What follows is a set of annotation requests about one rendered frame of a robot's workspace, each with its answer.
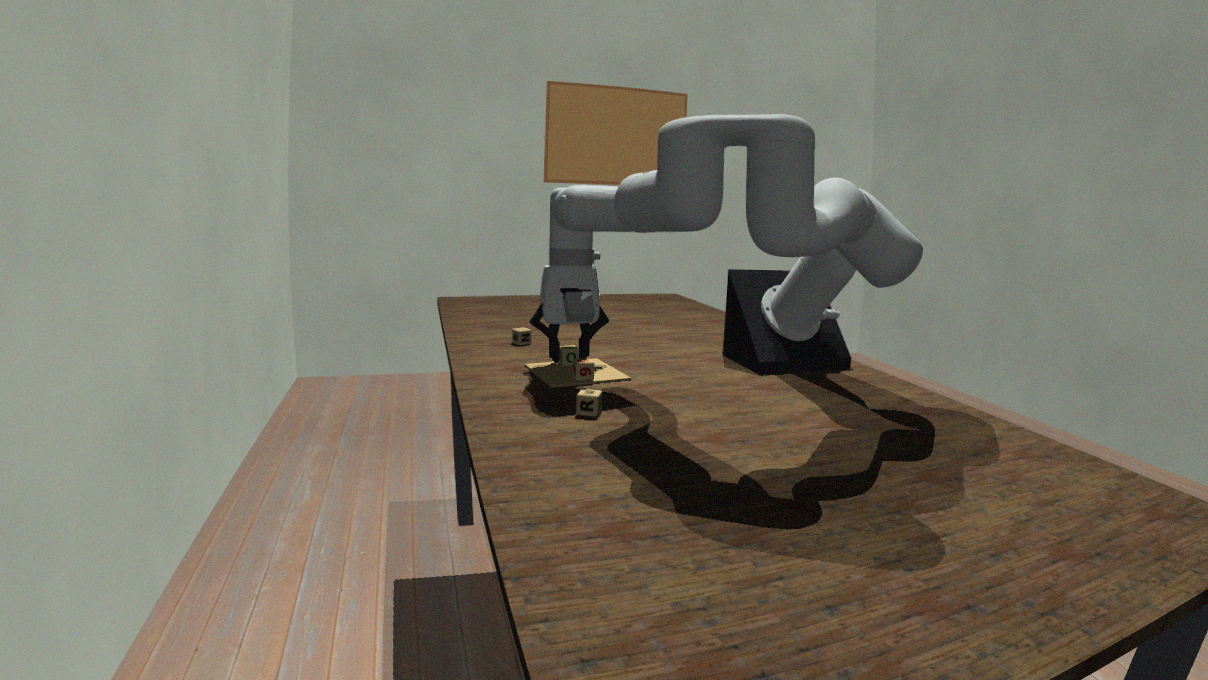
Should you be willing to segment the cream flat mat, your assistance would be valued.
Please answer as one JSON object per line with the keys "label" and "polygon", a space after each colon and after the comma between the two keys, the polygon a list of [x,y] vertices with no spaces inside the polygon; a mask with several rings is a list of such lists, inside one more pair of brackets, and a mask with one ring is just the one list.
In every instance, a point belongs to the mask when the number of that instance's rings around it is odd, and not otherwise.
{"label": "cream flat mat", "polygon": [[594,362],[594,380],[576,380],[573,377],[573,366],[563,366],[561,362],[525,364],[525,367],[551,388],[631,380],[629,376],[602,362],[602,360],[597,358],[591,360]]}

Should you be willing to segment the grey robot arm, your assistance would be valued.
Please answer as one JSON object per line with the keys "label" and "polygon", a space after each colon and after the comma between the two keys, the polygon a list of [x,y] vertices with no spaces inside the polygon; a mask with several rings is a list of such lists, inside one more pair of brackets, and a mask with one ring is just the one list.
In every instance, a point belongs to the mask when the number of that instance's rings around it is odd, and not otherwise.
{"label": "grey robot arm", "polygon": [[765,320],[778,335],[808,341],[821,320],[838,319],[840,310],[827,307],[855,271],[875,287],[890,287],[919,265],[920,242],[872,194],[841,178],[814,188],[815,133],[807,121],[784,114],[673,120],[660,129],[657,170],[625,178],[618,187],[554,188],[548,265],[594,265],[600,252],[592,249],[593,232],[712,226],[722,207],[728,146],[747,146],[753,242],[769,255],[800,257],[782,286],[769,287],[761,302]]}

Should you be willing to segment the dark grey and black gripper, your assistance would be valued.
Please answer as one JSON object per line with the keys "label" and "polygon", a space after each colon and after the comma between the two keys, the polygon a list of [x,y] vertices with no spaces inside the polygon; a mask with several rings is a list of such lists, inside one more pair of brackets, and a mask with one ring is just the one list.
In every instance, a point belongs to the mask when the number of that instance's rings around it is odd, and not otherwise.
{"label": "dark grey and black gripper", "polygon": [[[596,309],[593,321],[567,322],[563,302],[564,293],[561,293],[561,287],[591,290]],[[548,322],[548,329],[540,322],[541,318],[545,322]],[[592,324],[590,325],[590,322]],[[561,358],[561,342],[557,337],[561,324],[580,324],[582,335],[579,338],[579,359],[581,359],[590,356],[590,341],[606,322],[609,322],[609,319],[600,307],[596,266],[544,266],[540,306],[532,316],[530,324],[548,337],[548,358],[552,358],[554,364],[559,364]]]}

